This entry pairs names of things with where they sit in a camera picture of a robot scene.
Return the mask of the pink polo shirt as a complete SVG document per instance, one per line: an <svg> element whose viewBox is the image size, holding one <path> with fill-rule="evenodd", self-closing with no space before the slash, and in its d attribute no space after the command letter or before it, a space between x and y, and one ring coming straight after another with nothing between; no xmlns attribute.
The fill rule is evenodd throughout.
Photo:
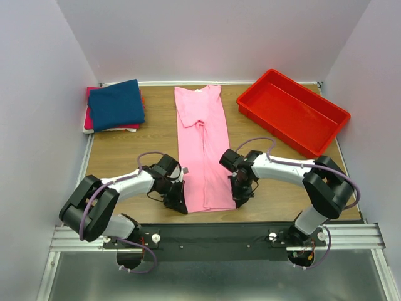
<svg viewBox="0 0 401 301"><path fill-rule="evenodd" d="M188 168L184 196L189 213L236 208L230 172L219 163L229 149L220 94L218 85L197 90L174 88L179 162Z"/></svg>

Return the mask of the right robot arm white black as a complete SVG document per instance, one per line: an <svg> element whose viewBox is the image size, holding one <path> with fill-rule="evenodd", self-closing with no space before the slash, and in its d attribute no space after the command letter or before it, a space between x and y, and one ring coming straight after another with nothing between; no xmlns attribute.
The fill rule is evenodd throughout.
<svg viewBox="0 0 401 301"><path fill-rule="evenodd" d="M277 236L277 239L292 245L304 245L321 224L339 218L352 194L357 192L352 180L328 156L316 160L294 160L257 150L242 156L228 149L219 163L231 173L228 178L236 208L254 197L252 185L260 179L288 182L305 189L311 205L283 234Z"/></svg>

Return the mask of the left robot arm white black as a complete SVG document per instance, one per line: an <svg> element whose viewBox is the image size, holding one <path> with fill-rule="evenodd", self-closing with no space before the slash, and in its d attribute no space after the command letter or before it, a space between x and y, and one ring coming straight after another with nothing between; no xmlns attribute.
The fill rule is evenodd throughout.
<svg viewBox="0 0 401 301"><path fill-rule="evenodd" d="M113 215L119 201L134 196L159 193L163 204L187 214L184 199L184 175L178 167L170 177L156 165L137 169L109 179L84 177L59 213L59 219L79 234L80 240L92 242L100 236L117 238L126 248L138 243L138 223L124 214Z"/></svg>

